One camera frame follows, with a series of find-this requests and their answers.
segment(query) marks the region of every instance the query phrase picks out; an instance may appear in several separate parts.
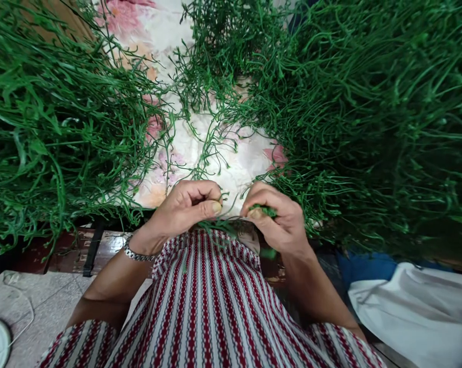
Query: forearm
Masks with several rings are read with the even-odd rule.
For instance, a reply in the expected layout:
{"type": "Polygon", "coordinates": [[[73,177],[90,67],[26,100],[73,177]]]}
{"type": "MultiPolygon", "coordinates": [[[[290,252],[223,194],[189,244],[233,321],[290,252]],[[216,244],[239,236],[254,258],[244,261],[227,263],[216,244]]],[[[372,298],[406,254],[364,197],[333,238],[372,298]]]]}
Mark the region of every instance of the forearm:
{"type": "Polygon", "coordinates": [[[286,280],[293,297],[316,323],[342,326],[365,340],[347,306],[323,271],[314,251],[305,245],[296,255],[282,255],[286,280]]]}
{"type": "MultiPolygon", "coordinates": [[[[143,253],[144,249],[147,249],[148,242],[161,241],[164,242],[164,239],[150,240],[147,234],[138,232],[130,241],[130,248],[137,253],[143,253]]],[[[99,319],[120,331],[127,318],[130,303],[148,277],[149,270],[149,262],[130,259],[121,249],[83,294],[68,326],[90,319],[99,319]]]]}

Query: red and white striped fabric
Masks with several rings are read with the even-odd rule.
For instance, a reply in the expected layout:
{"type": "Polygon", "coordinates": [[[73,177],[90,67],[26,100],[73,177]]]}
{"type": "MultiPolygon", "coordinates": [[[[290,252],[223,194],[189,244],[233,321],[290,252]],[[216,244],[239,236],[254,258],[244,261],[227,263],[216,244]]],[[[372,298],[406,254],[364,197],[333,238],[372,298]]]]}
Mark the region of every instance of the red and white striped fabric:
{"type": "Polygon", "coordinates": [[[39,367],[385,367],[367,343],[332,324],[302,329],[243,244],[214,231],[164,245],[153,283],[116,336],[86,321],[60,333],[39,367]]]}

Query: metal watch bracelet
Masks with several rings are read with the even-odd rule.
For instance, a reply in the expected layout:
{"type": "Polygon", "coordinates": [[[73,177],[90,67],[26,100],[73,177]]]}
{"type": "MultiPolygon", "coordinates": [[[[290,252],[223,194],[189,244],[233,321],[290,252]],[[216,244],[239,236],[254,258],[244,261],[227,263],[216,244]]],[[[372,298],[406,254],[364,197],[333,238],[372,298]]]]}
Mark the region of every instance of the metal watch bracelet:
{"type": "Polygon", "coordinates": [[[157,255],[152,255],[152,256],[147,256],[147,255],[140,255],[138,253],[135,253],[129,249],[129,242],[132,239],[132,236],[134,234],[131,234],[127,240],[125,241],[125,244],[123,246],[125,254],[130,258],[135,261],[142,261],[142,262],[149,262],[152,261],[157,257],[157,255]]]}

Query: gray floor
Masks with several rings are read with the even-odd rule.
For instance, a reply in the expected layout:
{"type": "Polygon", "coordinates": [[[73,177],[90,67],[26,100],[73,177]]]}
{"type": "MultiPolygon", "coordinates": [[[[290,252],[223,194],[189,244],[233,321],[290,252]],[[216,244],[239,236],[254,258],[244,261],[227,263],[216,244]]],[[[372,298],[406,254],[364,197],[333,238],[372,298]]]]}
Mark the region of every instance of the gray floor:
{"type": "MultiPolygon", "coordinates": [[[[30,306],[21,289],[32,302],[35,318],[13,345],[8,368],[34,367],[42,353],[61,332],[76,303],[91,279],[80,274],[48,272],[45,275],[5,271],[0,275],[0,318],[11,328],[13,338],[32,319],[30,306]]],[[[146,281],[131,305],[132,308],[149,287],[146,281]]]]}

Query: person's left hand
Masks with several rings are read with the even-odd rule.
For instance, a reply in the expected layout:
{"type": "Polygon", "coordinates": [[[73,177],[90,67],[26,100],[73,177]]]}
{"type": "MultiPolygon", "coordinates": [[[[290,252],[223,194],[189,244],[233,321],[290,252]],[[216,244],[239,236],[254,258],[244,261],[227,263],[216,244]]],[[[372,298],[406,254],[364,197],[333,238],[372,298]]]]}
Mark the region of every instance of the person's left hand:
{"type": "Polygon", "coordinates": [[[161,251],[171,238],[222,210],[221,189],[211,180],[181,180],[158,207],[151,219],[132,237],[129,247],[139,254],[161,251]]]}

